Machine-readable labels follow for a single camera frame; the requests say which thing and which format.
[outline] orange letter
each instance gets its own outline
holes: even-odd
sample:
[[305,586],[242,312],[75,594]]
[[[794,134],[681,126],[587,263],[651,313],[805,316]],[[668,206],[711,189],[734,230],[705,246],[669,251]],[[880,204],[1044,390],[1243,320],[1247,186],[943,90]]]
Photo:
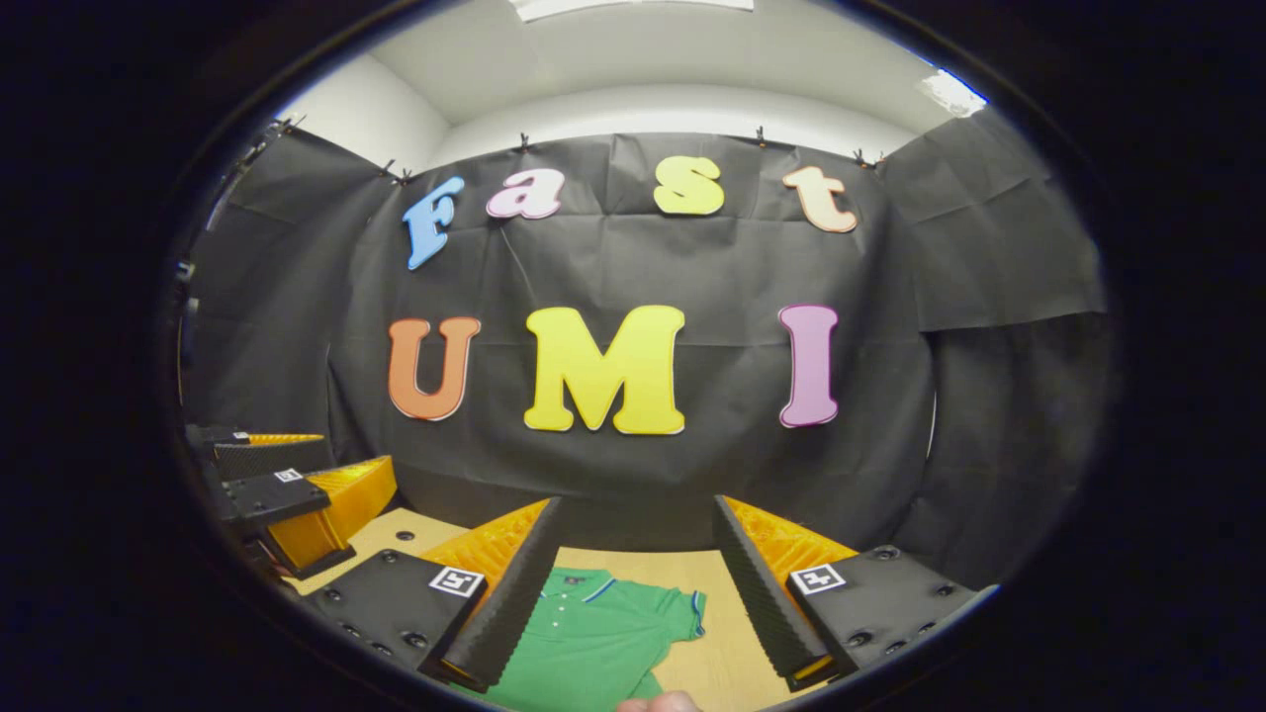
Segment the orange letter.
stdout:
[[800,194],[800,208],[804,217],[827,232],[848,232],[857,227],[857,217],[852,212],[841,213],[836,208],[833,193],[843,193],[844,184],[839,179],[828,179],[822,175],[822,168],[805,166],[798,171],[782,176],[782,185],[794,188]]
[[387,393],[395,407],[410,418],[443,421],[457,412],[466,395],[466,361],[471,337],[479,333],[479,319],[457,317],[439,323],[444,345],[444,375],[439,390],[418,390],[418,361],[422,340],[430,333],[423,319],[401,319],[387,329],[391,336],[391,362],[387,366]]

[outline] green shirt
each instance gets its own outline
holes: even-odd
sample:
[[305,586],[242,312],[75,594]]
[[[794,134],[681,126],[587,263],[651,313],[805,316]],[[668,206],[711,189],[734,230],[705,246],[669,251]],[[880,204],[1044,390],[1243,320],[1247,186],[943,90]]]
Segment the green shirt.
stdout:
[[704,635],[706,601],[601,570],[555,569],[501,682],[470,694],[523,712],[614,712],[655,697],[662,690],[651,669],[675,641]]

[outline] finger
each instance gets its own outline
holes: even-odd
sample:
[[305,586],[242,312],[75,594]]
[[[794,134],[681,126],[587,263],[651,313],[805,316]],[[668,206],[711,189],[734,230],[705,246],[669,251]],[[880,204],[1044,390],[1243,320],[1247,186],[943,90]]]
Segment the finger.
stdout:
[[674,690],[652,699],[647,712],[699,712],[699,707],[689,694]]

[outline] ceiling light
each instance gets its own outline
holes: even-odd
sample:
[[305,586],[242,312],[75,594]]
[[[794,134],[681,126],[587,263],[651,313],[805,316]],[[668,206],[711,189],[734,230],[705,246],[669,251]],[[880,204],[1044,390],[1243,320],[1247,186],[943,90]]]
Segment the ceiling light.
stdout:
[[708,5],[711,8],[729,8],[733,10],[752,11],[756,0],[510,0],[519,13],[519,19],[525,23],[570,13],[572,10],[585,10],[589,8],[601,8],[604,5],[634,5],[644,3],[674,3],[679,5]]
[[944,70],[937,70],[936,75],[920,81],[915,87],[960,119],[975,114],[987,104],[984,96]]

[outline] wooden surface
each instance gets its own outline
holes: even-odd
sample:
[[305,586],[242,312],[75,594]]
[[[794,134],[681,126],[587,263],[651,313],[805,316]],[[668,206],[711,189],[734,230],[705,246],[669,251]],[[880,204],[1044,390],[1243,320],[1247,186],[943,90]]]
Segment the wooden surface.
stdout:
[[[287,580],[299,593],[308,594],[377,551],[395,549],[419,555],[465,531],[415,512],[395,509],[370,522],[352,537],[356,559],[301,582]],[[396,537],[398,532],[409,532],[413,538],[401,541]],[[795,697],[774,673],[761,650],[719,551],[641,554],[563,547],[558,550],[555,565],[606,569],[617,579],[708,594],[704,612],[706,635],[674,644],[668,658],[655,668],[655,677],[663,689],[689,692],[708,712],[748,712]]]

